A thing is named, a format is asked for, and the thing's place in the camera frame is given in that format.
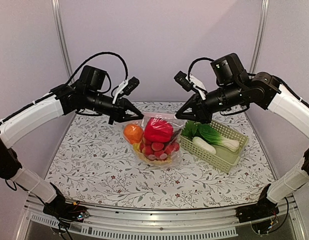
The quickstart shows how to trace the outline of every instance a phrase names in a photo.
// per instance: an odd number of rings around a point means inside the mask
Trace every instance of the floral pattern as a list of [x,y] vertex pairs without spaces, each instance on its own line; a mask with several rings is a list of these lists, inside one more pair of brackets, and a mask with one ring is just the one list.
[[[137,102],[143,112],[175,113],[182,103]],[[77,115],[49,168],[46,180],[69,199],[132,208],[184,209],[255,202],[274,180],[244,113],[213,118],[249,137],[229,174],[181,149],[177,167],[136,162],[122,125],[108,117]]]

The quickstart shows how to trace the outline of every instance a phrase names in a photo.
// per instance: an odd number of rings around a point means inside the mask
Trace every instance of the table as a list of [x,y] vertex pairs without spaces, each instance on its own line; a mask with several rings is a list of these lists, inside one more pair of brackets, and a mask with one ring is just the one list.
[[[142,112],[175,113],[180,102],[136,102]],[[237,166],[225,174],[181,150],[178,167],[136,164],[123,126],[108,117],[77,115],[65,135],[46,180],[68,199],[147,209],[196,209],[247,204],[274,181],[246,115],[215,114],[213,119],[249,137]]]

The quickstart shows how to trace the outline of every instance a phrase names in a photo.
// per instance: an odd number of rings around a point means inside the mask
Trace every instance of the leafy green vegetable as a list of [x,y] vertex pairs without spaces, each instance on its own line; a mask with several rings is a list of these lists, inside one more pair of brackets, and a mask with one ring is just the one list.
[[207,143],[225,147],[232,152],[235,152],[239,149],[239,141],[222,136],[209,124],[200,124],[197,126],[197,128],[199,134]]
[[198,129],[198,123],[195,121],[187,121],[182,130],[181,135],[189,139],[193,139]]

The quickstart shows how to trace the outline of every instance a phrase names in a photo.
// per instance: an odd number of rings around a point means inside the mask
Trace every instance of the white radish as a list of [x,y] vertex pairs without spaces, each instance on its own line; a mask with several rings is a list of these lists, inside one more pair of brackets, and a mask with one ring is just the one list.
[[203,148],[204,150],[207,150],[208,152],[210,152],[212,154],[216,154],[217,153],[216,149],[213,146],[211,146],[209,143],[207,143],[205,140],[203,140],[201,137],[195,136],[192,139],[192,142],[195,145]]

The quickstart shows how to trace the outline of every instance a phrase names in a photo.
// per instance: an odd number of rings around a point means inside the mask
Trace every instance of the robotic arm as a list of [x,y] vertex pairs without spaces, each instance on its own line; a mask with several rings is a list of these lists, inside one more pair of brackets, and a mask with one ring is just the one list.
[[[309,104],[300,99],[283,80],[266,72],[253,74],[254,77],[250,79],[235,53],[212,61],[211,66],[219,86],[211,92],[207,92],[190,73],[187,76],[180,71],[174,77],[187,92],[195,92],[177,111],[177,118],[210,123],[213,113],[234,115],[246,111],[250,103],[255,103],[281,116],[309,138]],[[239,112],[225,113],[236,105],[245,108]],[[256,204],[238,207],[236,216],[240,222],[247,222],[270,217],[273,212],[277,214],[277,203],[307,182],[309,148],[293,169],[262,190]]]
[[143,118],[143,114],[123,95],[129,95],[139,84],[135,77],[123,81],[115,96],[102,94],[106,71],[84,66],[80,78],[72,85],[62,84],[47,93],[40,101],[22,111],[0,120],[0,178],[12,180],[44,203],[43,212],[66,222],[83,221],[89,214],[84,206],[66,203],[65,197],[52,183],[23,167],[12,147],[22,137],[46,122],[75,110],[89,109],[100,116],[109,116],[109,124]]

